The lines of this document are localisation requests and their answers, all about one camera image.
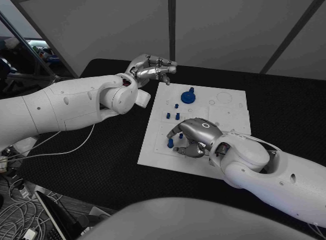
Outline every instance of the white pegboard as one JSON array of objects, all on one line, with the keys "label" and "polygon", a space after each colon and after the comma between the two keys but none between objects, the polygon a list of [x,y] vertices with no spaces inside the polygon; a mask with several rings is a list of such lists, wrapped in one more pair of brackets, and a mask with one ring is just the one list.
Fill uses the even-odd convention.
[{"label": "white pegboard", "polygon": [[[182,93],[193,87],[195,102],[182,102]],[[144,134],[143,146],[137,164],[195,174],[215,179],[222,179],[219,169],[209,165],[209,157],[186,157],[167,147],[167,134],[173,127],[189,118],[203,118],[216,123],[222,132],[235,129],[244,134],[251,134],[247,94],[244,91],[182,85],[172,83],[169,86],[159,83],[157,93],[150,113]],[[175,147],[188,145],[186,137],[173,137]]]}]

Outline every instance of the silver robot hand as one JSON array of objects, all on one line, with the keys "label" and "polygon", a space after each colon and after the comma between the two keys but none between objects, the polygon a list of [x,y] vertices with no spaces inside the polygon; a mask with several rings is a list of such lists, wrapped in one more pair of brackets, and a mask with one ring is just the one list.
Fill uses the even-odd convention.
[{"label": "silver robot hand", "polygon": [[173,151],[192,158],[201,158],[205,150],[211,150],[215,141],[224,135],[218,126],[203,118],[191,118],[180,122],[166,137],[170,139],[178,133],[183,133],[189,146],[175,147]]},{"label": "silver robot hand", "polygon": [[147,54],[140,55],[130,63],[126,73],[136,79],[137,87],[141,88],[150,79],[170,84],[167,73],[176,73],[178,63],[162,57]]}]

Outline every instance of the black fabric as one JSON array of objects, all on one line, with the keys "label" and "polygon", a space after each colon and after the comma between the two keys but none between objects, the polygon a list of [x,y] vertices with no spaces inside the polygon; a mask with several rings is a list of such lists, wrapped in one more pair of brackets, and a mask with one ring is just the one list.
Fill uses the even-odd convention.
[{"label": "black fabric", "polygon": [[[82,77],[121,73],[129,63],[95,59]],[[252,136],[326,166],[326,81],[188,66],[178,67],[170,81],[244,90]],[[306,223],[222,180],[137,164],[157,85],[159,82],[152,80],[143,87],[152,95],[146,109],[134,106],[126,115],[98,123],[88,142],[74,153],[26,159],[18,172],[20,177],[49,190],[113,209],[159,197],[198,198],[257,213],[310,233]],[[62,132],[30,151],[30,155],[72,150],[90,131],[91,126]],[[38,142],[52,134],[43,134]]]}]

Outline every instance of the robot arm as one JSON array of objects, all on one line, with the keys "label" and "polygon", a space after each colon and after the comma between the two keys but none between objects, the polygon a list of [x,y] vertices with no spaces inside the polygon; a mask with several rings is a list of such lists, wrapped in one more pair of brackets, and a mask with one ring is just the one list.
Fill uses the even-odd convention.
[{"label": "robot arm", "polygon": [[222,134],[206,122],[188,119],[173,128],[167,138],[179,132],[192,136],[191,145],[173,151],[195,158],[193,143],[203,143],[224,181],[291,217],[326,228],[326,167],[280,150],[267,151],[251,136],[234,131]]},{"label": "robot arm", "polygon": [[126,73],[62,81],[41,91],[0,100],[0,152],[22,139],[48,132],[85,128],[146,108],[150,94],[139,88],[150,79],[170,83],[166,73],[178,63],[143,54]]}]

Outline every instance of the screw hole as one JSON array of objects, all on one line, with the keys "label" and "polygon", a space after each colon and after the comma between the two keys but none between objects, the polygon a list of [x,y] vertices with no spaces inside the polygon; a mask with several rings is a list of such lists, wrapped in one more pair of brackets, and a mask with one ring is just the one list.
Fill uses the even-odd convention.
[{"label": "screw hole", "polygon": [[293,173],[293,174],[290,175],[290,182],[294,184],[296,181],[297,181],[297,177],[296,177],[296,174]]}]

